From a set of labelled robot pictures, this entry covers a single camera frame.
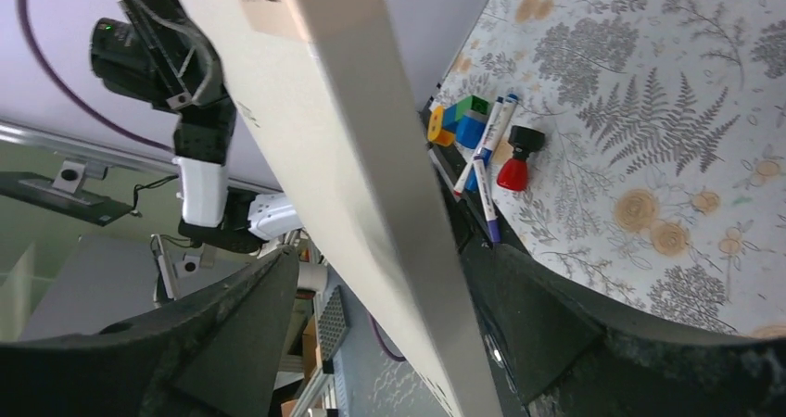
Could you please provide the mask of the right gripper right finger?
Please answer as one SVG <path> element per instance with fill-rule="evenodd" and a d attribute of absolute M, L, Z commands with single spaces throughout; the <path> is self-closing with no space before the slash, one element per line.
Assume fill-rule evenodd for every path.
<path fill-rule="evenodd" d="M 490 356 L 531 416 L 781 416 L 785 342 L 670 322 L 518 249 L 464 247 Z"/>

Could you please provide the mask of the white perforated board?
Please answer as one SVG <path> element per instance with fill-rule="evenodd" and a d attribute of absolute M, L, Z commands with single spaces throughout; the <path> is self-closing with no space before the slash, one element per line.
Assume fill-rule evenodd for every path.
<path fill-rule="evenodd" d="M 385 0 L 121 0 L 206 40 L 318 248 L 451 416 L 499 416 Z"/>

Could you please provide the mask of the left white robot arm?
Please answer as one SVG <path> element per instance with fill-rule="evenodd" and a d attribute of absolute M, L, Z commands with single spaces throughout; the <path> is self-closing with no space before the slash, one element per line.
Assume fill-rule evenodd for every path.
<path fill-rule="evenodd" d="M 127 21 L 102 18 L 95 25 L 92 69 L 110 92 L 178 115 L 172 143 L 181 186 L 179 234 L 198 245 L 249 254 L 302 228 L 286 195 L 230 187 L 236 106 L 218 53 L 180 1 L 119 4 Z"/>

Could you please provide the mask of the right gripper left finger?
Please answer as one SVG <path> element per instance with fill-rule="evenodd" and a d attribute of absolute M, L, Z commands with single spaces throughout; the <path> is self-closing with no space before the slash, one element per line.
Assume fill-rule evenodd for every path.
<path fill-rule="evenodd" d="M 264 416 L 298 284 L 281 248 L 92 335 L 1 346 L 5 416 Z"/>

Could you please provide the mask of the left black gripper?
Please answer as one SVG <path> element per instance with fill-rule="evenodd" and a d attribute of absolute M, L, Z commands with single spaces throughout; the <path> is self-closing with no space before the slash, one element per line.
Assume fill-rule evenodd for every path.
<path fill-rule="evenodd" d="M 118 5 L 127 19 L 100 19 L 90 43 L 92 71 L 110 92 L 172 113 L 228 97 L 219 55 L 180 0 Z"/>

